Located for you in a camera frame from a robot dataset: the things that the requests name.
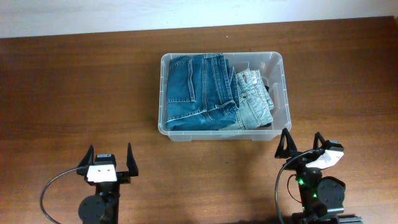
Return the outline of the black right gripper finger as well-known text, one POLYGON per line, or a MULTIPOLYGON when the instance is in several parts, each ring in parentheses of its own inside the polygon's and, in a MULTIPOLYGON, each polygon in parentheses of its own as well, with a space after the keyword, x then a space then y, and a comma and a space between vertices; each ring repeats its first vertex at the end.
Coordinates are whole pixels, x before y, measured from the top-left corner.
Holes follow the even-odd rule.
POLYGON ((288 159, 297 155, 299 155, 299 152, 294 140, 292 139, 289 130, 284 128, 282 130, 279 145, 277 146, 274 157, 276 159, 288 159))
POLYGON ((320 146, 322 146, 324 142, 325 142, 325 140, 324 140, 321 132, 315 133, 314 141, 313 141, 313 149, 319 149, 320 146))

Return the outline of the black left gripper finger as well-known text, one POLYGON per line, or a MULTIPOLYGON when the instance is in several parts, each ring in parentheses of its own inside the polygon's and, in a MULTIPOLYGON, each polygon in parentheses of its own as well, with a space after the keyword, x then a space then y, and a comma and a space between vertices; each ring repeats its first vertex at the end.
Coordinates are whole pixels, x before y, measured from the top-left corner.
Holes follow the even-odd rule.
POLYGON ((77 166, 76 173, 81 176, 85 176, 88 172, 89 166, 92 166, 94 163, 94 147, 92 145, 89 146, 85 156, 80 161, 77 166))
POLYGON ((128 168, 128 171, 122 171, 116 173, 116 177, 118 178, 118 182, 120 184, 130 184, 131 177, 137 177, 139 175, 139 169, 132 153, 131 143, 127 144, 126 166, 128 168))

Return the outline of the light blue jeans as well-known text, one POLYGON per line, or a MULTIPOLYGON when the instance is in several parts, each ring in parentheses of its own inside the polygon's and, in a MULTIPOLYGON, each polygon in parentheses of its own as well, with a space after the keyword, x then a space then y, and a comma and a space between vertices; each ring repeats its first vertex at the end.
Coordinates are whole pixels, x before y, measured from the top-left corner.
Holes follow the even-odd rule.
POLYGON ((262 81, 259 70, 249 68, 236 74, 239 93, 239 109, 236 122, 221 131, 252 130, 268 127, 273 122, 271 110, 274 104, 262 81))

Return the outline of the dark blue jeans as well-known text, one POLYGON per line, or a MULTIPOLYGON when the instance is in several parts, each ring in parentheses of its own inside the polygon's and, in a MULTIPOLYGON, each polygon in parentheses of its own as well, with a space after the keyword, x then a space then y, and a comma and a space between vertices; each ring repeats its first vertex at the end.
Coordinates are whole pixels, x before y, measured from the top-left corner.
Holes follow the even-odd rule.
POLYGON ((183 55, 169 62, 166 91, 171 131, 216 131, 237 122, 238 88, 223 54, 183 55))

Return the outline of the small black garment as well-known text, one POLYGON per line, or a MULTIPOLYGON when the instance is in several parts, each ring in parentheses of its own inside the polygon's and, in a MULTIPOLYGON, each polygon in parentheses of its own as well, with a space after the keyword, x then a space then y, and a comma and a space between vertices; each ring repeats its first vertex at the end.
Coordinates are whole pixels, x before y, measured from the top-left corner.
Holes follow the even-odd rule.
POLYGON ((264 85, 264 90, 263 90, 264 97, 265 97, 266 102, 268 104, 268 112, 267 112, 268 118, 267 118, 267 124, 265 125, 265 127, 269 127, 269 126, 271 126, 271 124, 273 122, 273 118, 272 118, 272 115, 271 115, 271 110, 274 108, 274 104, 273 104, 273 102, 271 100, 271 97, 269 95, 269 87, 267 86, 265 79, 262 78, 261 81, 262 81, 262 84, 264 85))

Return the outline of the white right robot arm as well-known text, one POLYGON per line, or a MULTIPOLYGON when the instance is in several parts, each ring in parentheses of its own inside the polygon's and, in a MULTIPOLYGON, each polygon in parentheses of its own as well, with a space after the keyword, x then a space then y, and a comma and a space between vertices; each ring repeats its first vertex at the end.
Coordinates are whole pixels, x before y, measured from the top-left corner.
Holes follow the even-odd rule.
POLYGON ((274 188, 274 202, 281 223, 284 218, 279 207, 278 189, 285 170, 295 172, 300 193, 302 212, 292 215, 294 223, 339 223, 338 215, 344 212, 346 185, 335 177, 324 177, 322 171, 336 165, 343 155, 344 147, 340 142, 326 140, 319 132, 314 136, 313 147, 300 152, 289 130, 282 130, 274 155, 276 159, 286 160, 277 174, 274 188))

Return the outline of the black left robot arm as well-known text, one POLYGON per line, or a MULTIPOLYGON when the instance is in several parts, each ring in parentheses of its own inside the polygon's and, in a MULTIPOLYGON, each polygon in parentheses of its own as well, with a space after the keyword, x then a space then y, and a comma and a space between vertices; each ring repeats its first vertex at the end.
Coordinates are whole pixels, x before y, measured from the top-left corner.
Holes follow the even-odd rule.
POLYGON ((95 193, 84 198, 78 207, 78 216, 83 224, 118 223, 120 186, 130 184, 131 178, 139 175, 131 144, 127 145, 127 171, 117 171, 116 166, 115 155, 95 155, 93 146, 78 164, 76 173, 95 187, 95 193))

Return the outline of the grey right arm base rail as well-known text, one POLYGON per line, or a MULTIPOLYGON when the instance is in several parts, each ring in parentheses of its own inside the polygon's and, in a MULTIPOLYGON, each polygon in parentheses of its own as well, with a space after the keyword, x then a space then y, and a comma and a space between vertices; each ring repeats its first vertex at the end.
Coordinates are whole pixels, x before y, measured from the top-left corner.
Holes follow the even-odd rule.
POLYGON ((354 215, 340 216, 338 224, 363 224, 363 219, 354 215))

